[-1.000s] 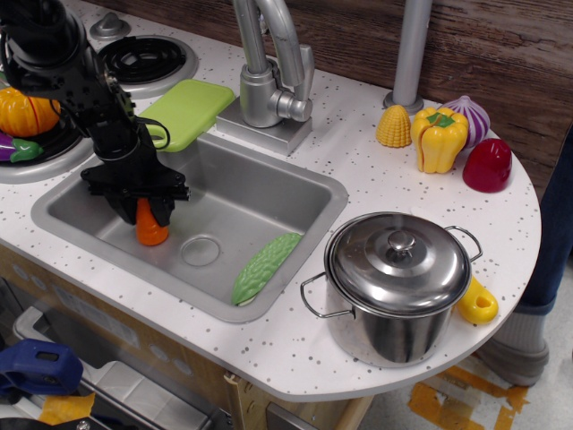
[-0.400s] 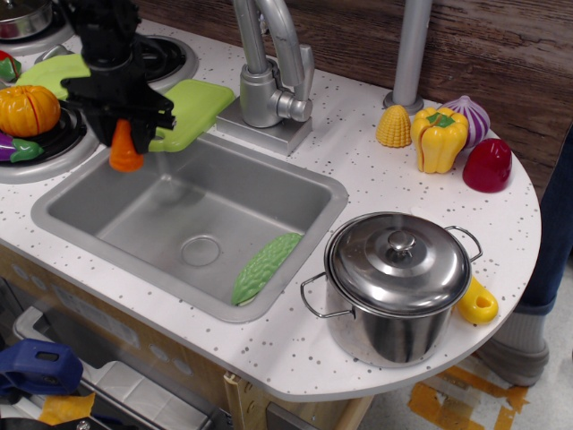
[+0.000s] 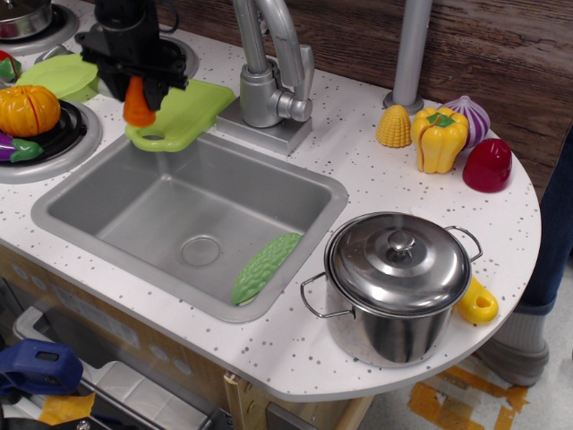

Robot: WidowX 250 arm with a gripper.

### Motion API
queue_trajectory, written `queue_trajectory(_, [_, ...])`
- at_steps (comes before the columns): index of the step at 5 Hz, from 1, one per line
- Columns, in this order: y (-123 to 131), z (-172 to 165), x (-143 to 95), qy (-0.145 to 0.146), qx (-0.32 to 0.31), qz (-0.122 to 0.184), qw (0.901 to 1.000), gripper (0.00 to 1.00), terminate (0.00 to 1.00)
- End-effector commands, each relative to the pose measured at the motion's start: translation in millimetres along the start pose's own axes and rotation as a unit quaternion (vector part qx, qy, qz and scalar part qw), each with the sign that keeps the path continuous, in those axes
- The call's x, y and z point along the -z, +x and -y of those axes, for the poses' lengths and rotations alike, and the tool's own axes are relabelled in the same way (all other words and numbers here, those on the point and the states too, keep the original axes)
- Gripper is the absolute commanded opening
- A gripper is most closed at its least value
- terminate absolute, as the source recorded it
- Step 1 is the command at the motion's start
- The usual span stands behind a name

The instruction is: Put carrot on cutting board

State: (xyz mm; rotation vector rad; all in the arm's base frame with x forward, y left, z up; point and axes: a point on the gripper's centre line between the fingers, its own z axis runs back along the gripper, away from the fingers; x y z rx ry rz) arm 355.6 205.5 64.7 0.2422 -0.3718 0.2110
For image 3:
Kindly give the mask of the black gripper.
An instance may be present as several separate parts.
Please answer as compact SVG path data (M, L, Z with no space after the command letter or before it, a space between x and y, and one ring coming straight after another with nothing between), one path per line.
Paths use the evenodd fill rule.
M131 76L143 79L143 94L148 108L159 111L170 87L187 84L185 59L177 47L160 39L156 30L110 30L96 24L79 32L82 59L98 68L111 95L125 100Z

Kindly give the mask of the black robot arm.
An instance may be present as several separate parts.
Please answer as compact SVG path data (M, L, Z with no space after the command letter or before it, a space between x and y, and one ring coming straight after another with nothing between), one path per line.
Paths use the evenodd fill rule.
M74 36L81 56L98 68L112 97L124 102L133 76L142 79L148 108L160 109L172 88L184 89L187 55L176 43L160 37L154 1L97 1L96 23Z

